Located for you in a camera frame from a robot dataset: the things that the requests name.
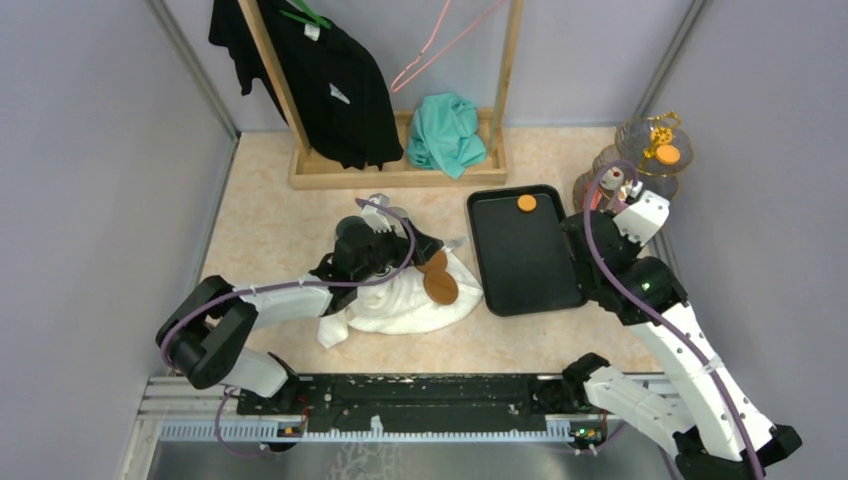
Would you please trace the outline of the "wooden coaster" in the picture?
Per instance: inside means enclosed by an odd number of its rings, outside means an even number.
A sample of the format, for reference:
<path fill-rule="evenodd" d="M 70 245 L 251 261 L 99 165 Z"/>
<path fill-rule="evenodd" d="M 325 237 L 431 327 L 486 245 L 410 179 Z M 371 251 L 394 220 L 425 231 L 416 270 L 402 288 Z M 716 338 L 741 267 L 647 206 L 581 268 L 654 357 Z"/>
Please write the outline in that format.
<path fill-rule="evenodd" d="M 423 286 L 428 297 L 438 305 L 451 305 L 459 296 L 457 282 L 444 270 L 427 272 L 423 278 Z"/>
<path fill-rule="evenodd" d="M 427 262 L 416 265 L 415 268 L 422 274 L 430 272 L 445 271 L 448 266 L 448 256 L 444 250 L 438 250 Z"/>

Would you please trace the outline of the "chocolate biscuit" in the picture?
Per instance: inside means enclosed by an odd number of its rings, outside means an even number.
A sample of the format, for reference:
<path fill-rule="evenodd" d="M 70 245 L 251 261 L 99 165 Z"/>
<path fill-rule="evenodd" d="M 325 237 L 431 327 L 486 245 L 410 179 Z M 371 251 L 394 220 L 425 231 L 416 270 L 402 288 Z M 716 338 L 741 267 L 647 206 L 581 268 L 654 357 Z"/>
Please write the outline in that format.
<path fill-rule="evenodd" d="M 621 168 L 611 167 L 601 176 L 599 185 L 604 190 L 614 192 L 620 189 L 626 181 L 627 175 Z"/>

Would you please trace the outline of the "orange biscuit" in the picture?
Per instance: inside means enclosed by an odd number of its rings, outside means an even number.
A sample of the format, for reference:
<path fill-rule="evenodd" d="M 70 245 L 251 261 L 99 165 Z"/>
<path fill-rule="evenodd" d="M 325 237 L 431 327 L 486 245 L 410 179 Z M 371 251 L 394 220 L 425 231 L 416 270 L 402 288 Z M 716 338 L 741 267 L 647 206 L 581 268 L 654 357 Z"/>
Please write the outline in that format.
<path fill-rule="evenodd" d="M 529 213 L 537 208 L 538 201 L 533 195 L 524 194 L 517 198 L 516 206 L 520 211 Z"/>

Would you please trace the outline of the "red cake slice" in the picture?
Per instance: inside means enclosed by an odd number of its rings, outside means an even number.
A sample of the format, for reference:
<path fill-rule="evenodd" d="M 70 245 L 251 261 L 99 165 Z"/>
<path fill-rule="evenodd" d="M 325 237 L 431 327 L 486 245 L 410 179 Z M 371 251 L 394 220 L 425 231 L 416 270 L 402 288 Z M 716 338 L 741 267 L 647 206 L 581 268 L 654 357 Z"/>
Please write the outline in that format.
<path fill-rule="evenodd" d="M 600 188 L 592 190 L 587 186 L 584 190 L 582 207 L 584 210 L 596 210 L 602 199 L 603 194 Z"/>

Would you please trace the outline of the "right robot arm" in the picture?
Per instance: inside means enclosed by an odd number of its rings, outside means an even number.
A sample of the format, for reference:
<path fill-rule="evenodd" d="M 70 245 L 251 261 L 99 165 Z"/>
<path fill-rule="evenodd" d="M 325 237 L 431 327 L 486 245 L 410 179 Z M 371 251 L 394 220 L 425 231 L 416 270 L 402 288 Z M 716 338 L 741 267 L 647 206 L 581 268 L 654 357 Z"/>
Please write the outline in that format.
<path fill-rule="evenodd" d="M 794 427 L 769 420 L 735 382 L 670 266 L 642 255 L 609 212 L 575 214 L 561 228 L 582 296 L 639 338 L 680 398 L 669 401 L 587 353 L 563 371 L 569 408 L 619 416 L 672 456 L 686 479 L 762 479 L 801 447 Z"/>

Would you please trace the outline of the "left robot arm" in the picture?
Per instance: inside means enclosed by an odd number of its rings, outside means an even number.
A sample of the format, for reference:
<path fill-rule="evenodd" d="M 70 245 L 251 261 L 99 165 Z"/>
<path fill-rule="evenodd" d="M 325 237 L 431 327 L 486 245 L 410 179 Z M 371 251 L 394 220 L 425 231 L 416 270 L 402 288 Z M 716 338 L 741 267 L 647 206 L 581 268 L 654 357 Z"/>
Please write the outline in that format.
<path fill-rule="evenodd" d="M 277 414 L 300 399 L 297 376 L 271 353 L 246 346 L 251 333 L 284 321 L 321 318 L 349 306 L 364 286 L 376 285 L 441 252 L 442 240 L 403 221 L 376 232 L 365 223 L 345 227 L 332 252 L 298 280 L 236 287 L 219 275 L 205 278 L 160 327 L 155 343 L 165 363 L 198 390 L 227 385 L 260 396 Z"/>

